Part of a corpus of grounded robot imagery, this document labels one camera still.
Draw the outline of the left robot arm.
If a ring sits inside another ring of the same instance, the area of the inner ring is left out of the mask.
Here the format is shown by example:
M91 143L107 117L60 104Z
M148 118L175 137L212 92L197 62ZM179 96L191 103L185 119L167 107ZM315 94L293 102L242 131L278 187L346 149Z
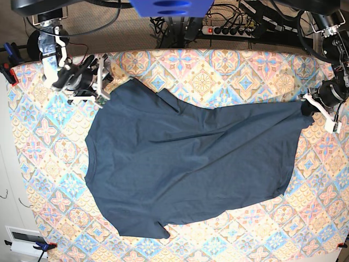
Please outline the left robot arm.
M315 35L322 39L321 52L315 51L306 42L302 34L300 21L303 11L297 15L297 31L300 43L305 50L322 62L329 63L334 76L329 80L323 80L320 87L310 88L307 95L319 106L312 105L302 95L303 115L311 115L322 109L330 113L335 107L341 107L348 99L348 29L345 28L348 19L340 10L330 15L307 13L315 22L311 25Z

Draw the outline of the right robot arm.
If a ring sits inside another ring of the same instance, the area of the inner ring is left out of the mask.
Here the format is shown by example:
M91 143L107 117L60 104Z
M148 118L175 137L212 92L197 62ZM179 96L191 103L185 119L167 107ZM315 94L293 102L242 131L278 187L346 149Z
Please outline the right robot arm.
M68 91L68 104L92 101L102 108L110 100L105 90L114 78L107 54L90 55L75 64L68 57L68 32L61 25L63 9L55 9L38 15L33 23L39 31L38 48L42 55L44 85L54 91Z

